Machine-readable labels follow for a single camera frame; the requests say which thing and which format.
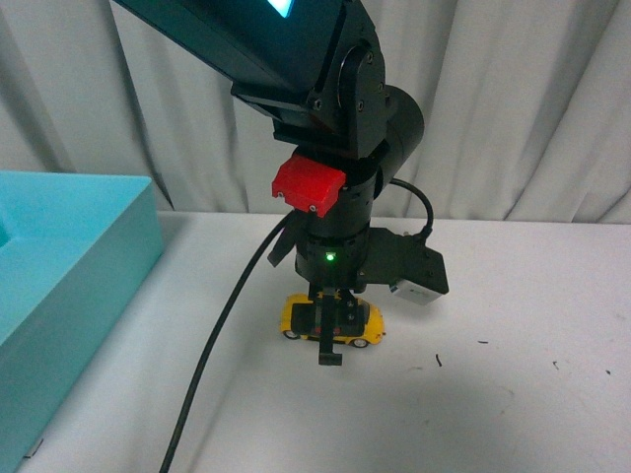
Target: white table surface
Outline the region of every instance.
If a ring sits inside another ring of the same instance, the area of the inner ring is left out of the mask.
[[[206,338],[278,220],[162,214],[164,256],[20,473],[157,472]],[[451,292],[420,307],[370,287],[387,336],[336,346],[339,368],[278,332],[307,283],[293,253],[276,269],[263,259],[172,471],[628,473],[630,242],[631,226],[439,221],[429,245]]]

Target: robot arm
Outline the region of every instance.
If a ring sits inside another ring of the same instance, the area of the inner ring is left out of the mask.
[[[351,291],[389,284],[426,302],[449,290],[443,257],[424,238],[370,227],[373,200],[424,122],[413,98],[386,85],[359,0],[115,1],[227,76],[235,97],[272,118],[274,138],[298,145],[272,183],[296,211],[269,259],[275,265],[296,247],[322,365],[341,364],[333,331],[345,307],[356,307]]]

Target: white fabric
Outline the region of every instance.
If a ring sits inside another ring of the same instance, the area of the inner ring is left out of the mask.
[[[442,218],[631,223],[631,0],[365,0]],[[106,0],[0,2],[0,169],[146,174],[159,207],[274,212],[290,156],[215,71]],[[420,216],[400,189],[375,215]]]

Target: white curtain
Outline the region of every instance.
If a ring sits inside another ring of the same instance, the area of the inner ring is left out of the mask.
[[[426,117],[398,176],[438,217],[631,223],[631,0],[364,4]],[[293,147],[229,91],[113,2],[0,0],[0,169],[144,174],[162,209],[284,213],[270,182]],[[388,188],[374,215],[424,211]]]

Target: car wheel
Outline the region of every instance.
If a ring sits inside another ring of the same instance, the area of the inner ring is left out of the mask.
[[[298,340],[300,338],[300,335],[298,335],[296,332],[292,332],[291,330],[285,330],[283,332],[283,335],[285,335],[290,340]]]
[[[351,345],[353,345],[355,348],[366,348],[370,345],[370,343],[368,343],[363,338],[356,338],[355,340],[351,341]]]

